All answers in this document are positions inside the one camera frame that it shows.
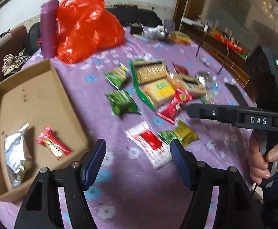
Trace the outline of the person's right hand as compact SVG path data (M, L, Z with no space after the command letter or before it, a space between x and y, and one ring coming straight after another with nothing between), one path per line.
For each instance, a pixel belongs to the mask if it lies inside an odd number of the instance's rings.
M274 146L267 154L263 157L259 151L258 140L253 134L249 138L249 171L250 177L256 184L261 184L264 179L270 178L270 171L268 170L269 164L274 161L278 161L278 145Z

